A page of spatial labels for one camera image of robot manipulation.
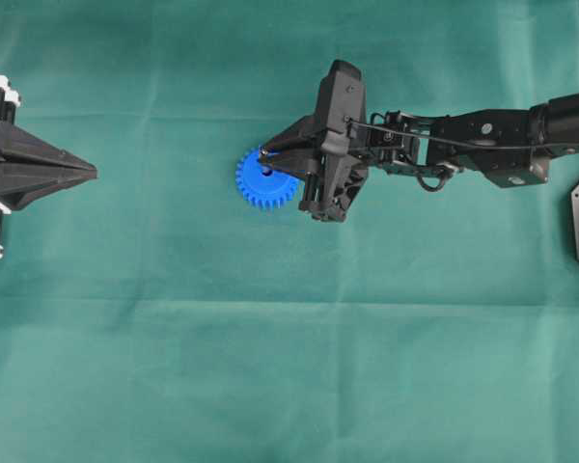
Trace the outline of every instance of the green cloth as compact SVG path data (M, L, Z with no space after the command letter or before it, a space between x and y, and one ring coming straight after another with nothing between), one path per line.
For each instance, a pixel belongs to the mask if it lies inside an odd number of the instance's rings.
M336 58L370 112L527 109L579 92L579 1L0 0L18 124L100 174L7 220L1 463L579 461L579 155L250 207Z

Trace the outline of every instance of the screw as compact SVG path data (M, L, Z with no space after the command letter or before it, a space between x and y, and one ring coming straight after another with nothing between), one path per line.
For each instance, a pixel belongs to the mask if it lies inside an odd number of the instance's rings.
M509 182L517 186L525 185L525 180L520 177L509 177Z

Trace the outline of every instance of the wire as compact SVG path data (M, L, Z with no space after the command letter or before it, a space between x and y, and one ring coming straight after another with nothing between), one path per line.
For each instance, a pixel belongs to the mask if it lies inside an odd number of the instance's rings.
M381 113L373 113L371 114L371 123L375 122L375 118L381 118L384 122L386 122L386 117Z
M440 191L442 188L444 188L444 185L446 185L450 177L447 176L439 177L440 181L435 186L431 186L428 183L426 183L425 180L423 179L423 176L421 176L420 174L416 175L416 179L418 180L418 184L421 185L424 190L427 190L429 193L436 193Z
M426 135L424 133L416 132L403 132L402 130L395 130L394 128L380 127L379 125L373 125L372 123L359 123L357 121L350 121L354 125L359 127L370 128L372 130L377 130L385 133L393 133L395 135L404 135L414 138L423 138L425 140L430 140L431 142L444 143L446 145L452 145L455 147L469 148L472 150L490 150L490 151L504 151L504 150L534 150L534 149L548 149L548 148L569 148L573 143L543 143L539 145L513 145L513 146L486 146L480 145L478 143L469 142L458 142L457 140L450 140L448 138L434 137L432 135Z

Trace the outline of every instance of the blue gear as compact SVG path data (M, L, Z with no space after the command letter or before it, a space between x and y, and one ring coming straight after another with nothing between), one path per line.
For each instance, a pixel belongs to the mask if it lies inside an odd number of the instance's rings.
M247 151L235 170L235 183L244 199L260 209L281 207L293 199L298 180L277 171L264 173L258 162L260 150Z

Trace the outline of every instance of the black cable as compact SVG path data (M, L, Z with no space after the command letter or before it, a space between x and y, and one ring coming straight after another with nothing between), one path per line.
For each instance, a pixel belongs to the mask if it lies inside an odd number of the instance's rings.
M446 117L434 118L434 117L430 117L430 116L416 116L415 114L405 113L403 111L399 111L399 115L404 117L404 118L418 121L419 123L422 123L422 124L432 124L432 123L439 121L440 119L446 119Z
M381 118L384 122L386 122L386 117L381 113L373 113L371 114L371 123L375 122L375 118Z
M444 143L446 145L452 145L454 147L469 148L472 150L491 150L491 151L504 151L504 150L534 150L534 149L548 149L548 148L568 148L572 143L543 143L540 145L518 145L518 146L485 146L479 145L477 143L468 142L458 142L457 140L450 140L448 138L434 137L432 135L425 135L423 133L416 132L403 132L402 130L395 130L394 128L380 127L379 125L373 125L371 123L359 123L357 121L351 121L354 125L359 127L370 128L372 130L378 130L385 133L393 133L395 135L405 135L414 138L423 138L425 140L430 140L431 142Z
M450 177L448 177L448 176L441 176L438 178L440 179L440 181L437 183L437 185L431 186L425 182L425 180L423 179L423 176L421 176L420 174L416 175L416 179L418 180L418 184L421 185L423 187L423 189L427 190L429 193L436 193L436 192L440 191L442 188L444 188L444 185L446 185L446 183L450 179Z

